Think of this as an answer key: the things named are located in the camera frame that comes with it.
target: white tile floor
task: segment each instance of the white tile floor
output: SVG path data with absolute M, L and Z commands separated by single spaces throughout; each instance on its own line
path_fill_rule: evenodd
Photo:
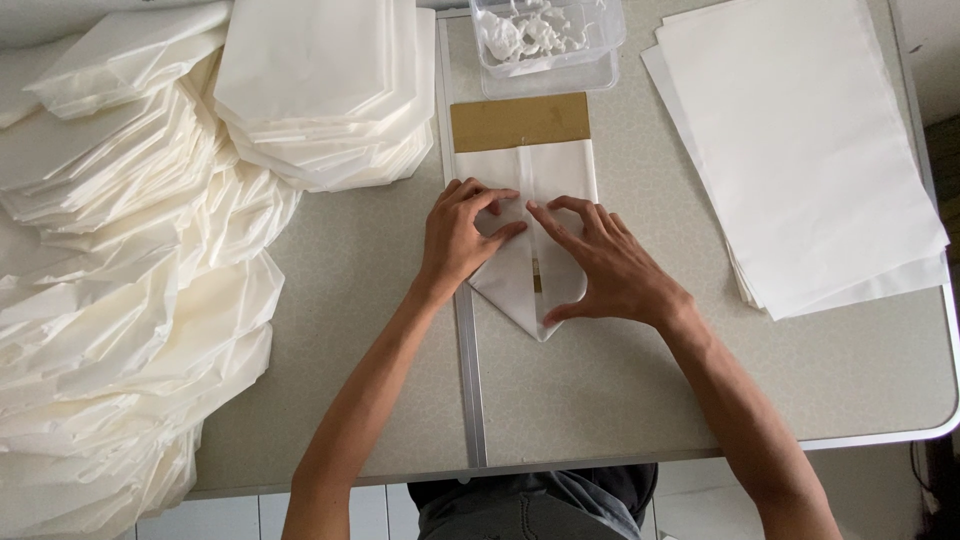
M 920 488 L 906 444 L 810 453 L 845 540 L 910 540 Z M 416 540 L 418 513 L 406 484 L 350 492 L 350 537 Z M 188 501 L 141 520 L 118 540 L 279 540 L 289 494 Z M 660 466 L 642 540 L 762 540 L 756 509 L 723 458 Z

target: person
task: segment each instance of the person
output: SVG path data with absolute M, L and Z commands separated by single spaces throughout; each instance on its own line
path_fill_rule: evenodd
M 517 197 L 517 191 L 488 189 L 473 178 L 453 181 L 441 193 L 426 218 L 420 272 L 333 400 L 293 475 L 283 540 L 349 538 L 350 487 L 390 416 L 431 320 L 461 282 L 527 228 L 514 222 L 483 236 L 474 217 L 480 211 L 499 215 L 500 201 Z M 573 255 L 588 280 L 582 300 L 554 308 L 543 324 L 620 317 L 656 329 L 756 505 L 767 540 L 841 540 L 824 489 L 790 429 L 691 295 L 660 269 L 623 220 L 602 205 L 565 196 L 545 208 L 529 201 L 526 208 Z M 558 209 L 580 214 L 582 235 L 551 216 L 549 210 Z M 637 508 L 642 515 L 656 481 L 656 469 L 645 467 L 410 484 L 410 491 L 420 507 L 421 539 L 636 539 Z M 624 495 L 631 490 L 632 497 Z

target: clear plastic container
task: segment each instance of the clear plastic container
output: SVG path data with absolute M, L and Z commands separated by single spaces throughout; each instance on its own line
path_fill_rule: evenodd
M 491 72 L 485 70 L 480 78 L 480 86 L 489 99 L 513 99 L 583 90 L 603 90 L 612 88 L 619 78 L 616 49 L 613 49 L 598 61 L 517 77 L 497 79 Z
M 570 26 L 564 31 L 567 36 L 580 36 L 586 28 L 584 47 L 550 56 L 538 56 L 521 61 L 500 61 L 487 47 L 483 39 L 483 30 L 479 22 L 481 11 L 509 18 L 512 6 L 521 14 L 536 12 L 539 5 L 527 5 L 525 0 L 515 2 L 495 0 L 469 0 L 473 19 L 473 32 L 476 34 L 477 52 L 480 63 L 497 79 L 514 77 L 528 73 L 537 73 L 547 69 L 567 67 L 580 63 L 598 61 L 611 50 L 620 46 L 627 37 L 627 26 L 623 20 L 623 7 L 620 0 L 556 0 L 551 5 L 564 11 L 564 19 L 544 17 L 554 30 L 560 31 L 564 21 Z

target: table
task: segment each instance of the table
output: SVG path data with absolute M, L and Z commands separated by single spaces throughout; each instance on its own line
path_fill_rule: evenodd
M 948 431 L 960 420 L 949 287 L 776 323 L 740 301 L 719 224 L 639 56 L 664 16 L 711 3 L 624 1 L 619 83 L 588 96 L 600 200 L 693 293 L 805 448 Z M 923 148 L 896 17 L 886 0 L 868 3 L 901 113 Z M 465 14 L 439 13 L 439 144 L 416 175 L 306 194 L 269 248 L 287 276 L 271 367 L 204 424 L 192 497 L 288 490 L 324 411 L 416 274 L 423 218 L 453 174 L 447 107 L 485 99 Z M 651 329 L 575 320 L 540 344 L 464 288 L 431 327 L 358 484 L 718 454 Z

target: brown cardboard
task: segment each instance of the brown cardboard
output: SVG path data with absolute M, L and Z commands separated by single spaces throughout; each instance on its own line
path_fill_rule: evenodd
M 584 92 L 450 106 L 454 152 L 590 138 Z

